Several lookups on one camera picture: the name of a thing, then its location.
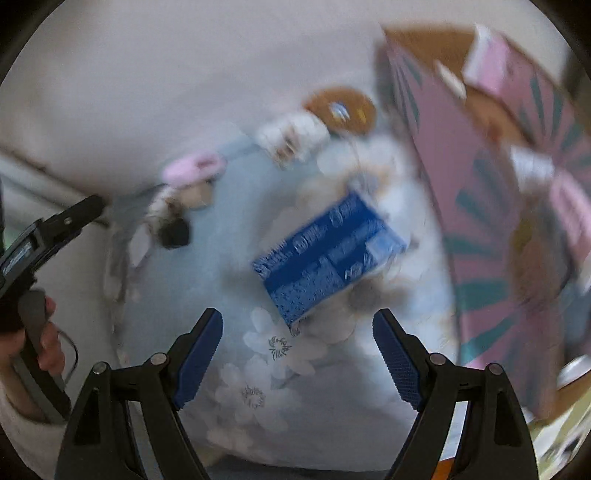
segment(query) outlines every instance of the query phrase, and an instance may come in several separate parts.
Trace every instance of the white flower pattern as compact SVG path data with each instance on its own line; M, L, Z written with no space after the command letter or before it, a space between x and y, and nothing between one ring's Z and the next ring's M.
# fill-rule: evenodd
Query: white flower pattern
M226 364L220 371L224 385L215 392L216 401L234 410L239 425L256 422L270 432L287 430L281 410L301 406L297 393L289 388L271 387L271 368L259 356L253 356L242 372L236 365Z
M313 375L315 370L310 360L326 356L327 349L323 342L305 334L290 332L281 319L277 323L273 322L269 312L261 307L253 309L251 320L256 332L246 333L244 343L267 357L274 378L287 378L287 368L298 375Z

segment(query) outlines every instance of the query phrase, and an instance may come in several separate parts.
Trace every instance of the gray strip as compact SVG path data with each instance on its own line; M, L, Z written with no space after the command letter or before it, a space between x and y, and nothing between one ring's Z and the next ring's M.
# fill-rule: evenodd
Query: gray strip
M20 355L14 358L12 366L20 377L27 393L29 393L33 402L41 409L47 421L51 424L65 423L66 419L55 409L51 401L45 396L39 385L37 385L37 382L33 380L31 373Z

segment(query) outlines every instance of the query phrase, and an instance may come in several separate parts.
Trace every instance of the black cable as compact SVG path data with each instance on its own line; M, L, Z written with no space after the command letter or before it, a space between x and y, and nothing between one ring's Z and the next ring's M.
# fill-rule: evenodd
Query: black cable
M70 338L70 336L66 332L64 332L63 330L57 329L57 334L64 337L64 340L70 344L70 346L74 349L74 353L76 354L76 359L74 360L74 365L72 365L72 368L70 368L70 371L68 372L68 374L66 375L66 377L64 379L64 383L67 385L68 382L71 380L72 375L76 371L76 368L78 367L78 360L79 360L80 356L78 354L78 349L76 348L76 344L74 343L74 341Z

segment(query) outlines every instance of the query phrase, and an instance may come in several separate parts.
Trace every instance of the blue box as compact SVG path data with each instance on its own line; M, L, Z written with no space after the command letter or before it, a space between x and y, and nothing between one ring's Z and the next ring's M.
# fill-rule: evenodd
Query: blue box
M252 268L291 326L322 300L406 248L357 193L350 193L256 259Z

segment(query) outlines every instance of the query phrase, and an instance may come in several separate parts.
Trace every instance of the teal stripe pattern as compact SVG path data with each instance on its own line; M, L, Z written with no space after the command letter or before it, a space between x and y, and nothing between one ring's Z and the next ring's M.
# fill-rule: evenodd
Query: teal stripe pattern
M519 353L523 350L523 338L520 335L516 335L509 346L509 350L507 351L507 355L505 356L504 360L501 363L501 366L505 369L507 373L511 373L515 368L515 364L517 363L517 358L519 357Z
M400 70L396 70L396 77L398 79L398 93L400 94L400 112L402 113L402 117L404 118L404 123L406 124L407 128L410 126L410 122L408 120L408 112L406 111L406 101L404 100L404 92L402 91L402 81L400 80Z
M496 326L467 341L460 347L460 362L466 365L490 349L515 324L513 317L501 320Z
M507 213L509 211L509 202L503 195L502 187L499 184L499 176L493 171L490 161L485 160L483 157L476 157L473 167L476 175L495 197L501 210Z
M523 128L525 133L533 139L534 131L531 128L530 117L527 116L527 113L523 107L519 109L519 124L521 125L521 128Z
M481 245L478 242L460 235L446 235L443 237L447 253L450 255L466 255L482 257L489 260L499 260L501 253L491 247Z
M407 66L408 71L411 73L411 75L417 81L419 87L423 88L423 78L421 77L421 74L418 72L415 65L413 65L413 63L406 57L402 57L402 60L403 60L404 64Z
M553 111L552 111L552 133L550 134L550 139L554 141L556 139L556 135L558 134L558 129L560 128L560 120L562 118L562 108L564 106L564 99L560 92L554 89L554 103L553 103Z
M583 155L571 162L571 168L576 170L582 170L587 167L591 167L591 154Z
M485 210L478 202L464 189L460 190L456 196L456 205L463 209L474 220L488 227L493 233L497 233L492 221Z
M531 96L534 98L535 107L538 111L538 118L540 119L540 128L542 130L542 137L546 136L546 119L544 117L544 103L542 102L542 92L540 91L540 83L538 77L534 77L530 81Z
M408 84L408 80L406 78L406 75L404 74L404 72L402 70L400 70L400 75L402 77L402 81L404 82L404 87L406 88L406 92L408 95L408 101L410 103L411 109L413 110L414 122L415 122L415 125L417 126L417 130L418 130L419 126L420 126L420 115L418 113L417 101L414 98L413 91L410 89L410 85Z
M509 298L509 285L504 278L481 278L455 286L460 314L474 312Z
M562 145L560 146L560 151L562 153L568 152L577 142L580 140L581 136L583 135L583 128L577 122L573 123L567 134L564 136L564 140L562 140Z
M527 386L525 388L525 406L531 408L537 404L540 393L540 364L534 364L528 374Z

